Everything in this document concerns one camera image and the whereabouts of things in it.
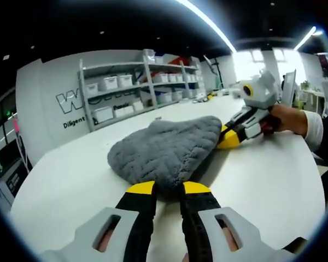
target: ceiling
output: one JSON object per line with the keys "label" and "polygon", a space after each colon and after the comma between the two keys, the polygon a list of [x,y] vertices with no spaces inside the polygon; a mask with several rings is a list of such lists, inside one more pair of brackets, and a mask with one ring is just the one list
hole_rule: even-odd
{"label": "ceiling", "polygon": [[[305,0],[190,2],[237,50],[294,48],[317,25]],[[10,8],[2,5],[0,95],[15,85],[17,68],[38,58],[45,62],[84,51],[144,48],[199,58],[230,54],[204,21],[175,0],[29,0],[14,1]],[[301,51],[325,50],[319,39],[311,38]],[[9,59],[3,61],[4,55]]]}

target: gray gripper handle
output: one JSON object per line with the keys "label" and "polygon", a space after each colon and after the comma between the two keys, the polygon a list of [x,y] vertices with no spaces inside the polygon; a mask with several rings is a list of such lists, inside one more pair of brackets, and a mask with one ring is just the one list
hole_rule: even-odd
{"label": "gray gripper handle", "polygon": [[[229,207],[198,212],[212,249],[213,262],[284,262],[291,261],[294,254],[286,250],[274,250],[261,241],[260,232],[240,214]],[[218,219],[222,219],[239,246],[232,252]]]}
{"label": "gray gripper handle", "polygon": [[[60,250],[40,255],[46,262],[123,262],[127,240],[137,211],[106,207],[75,231],[74,240]],[[112,219],[119,219],[104,253],[95,249]]]}

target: white sleeve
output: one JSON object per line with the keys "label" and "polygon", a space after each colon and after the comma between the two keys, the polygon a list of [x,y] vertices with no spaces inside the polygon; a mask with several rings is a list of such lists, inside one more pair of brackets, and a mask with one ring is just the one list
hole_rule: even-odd
{"label": "white sleeve", "polygon": [[323,123],[322,118],[318,113],[303,111],[307,118],[307,134],[305,142],[310,150],[313,152],[318,149],[323,137]]}

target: white table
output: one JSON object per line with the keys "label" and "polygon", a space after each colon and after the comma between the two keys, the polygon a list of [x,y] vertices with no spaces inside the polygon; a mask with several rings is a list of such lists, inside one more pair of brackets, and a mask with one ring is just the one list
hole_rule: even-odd
{"label": "white table", "polygon": [[[115,206],[129,186],[107,164],[110,147],[156,117],[182,121],[215,115],[227,122],[242,100],[217,97],[176,104],[116,123],[47,153],[13,203],[10,217],[33,251],[59,249],[75,229],[106,206]],[[298,236],[309,238],[325,211],[315,161],[304,140],[291,133],[259,137],[221,151],[203,178],[222,207],[229,206],[260,229],[273,248]],[[157,203],[147,261],[181,261],[186,253],[178,204]]]}
{"label": "white table", "polygon": [[318,104],[319,104],[319,98],[323,97],[324,98],[324,93],[322,92],[317,92],[315,90],[301,90],[304,93],[308,93],[310,95],[313,95],[316,97],[317,101],[316,101],[316,113],[318,113]]}

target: gray towel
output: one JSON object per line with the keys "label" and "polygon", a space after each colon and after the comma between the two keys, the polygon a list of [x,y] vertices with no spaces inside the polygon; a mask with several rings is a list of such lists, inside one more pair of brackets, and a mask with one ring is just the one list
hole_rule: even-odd
{"label": "gray towel", "polygon": [[117,142],[108,153],[112,169],[131,184],[154,180],[171,195],[216,147],[221,121],[214,116],[185,122],[156,120]]}

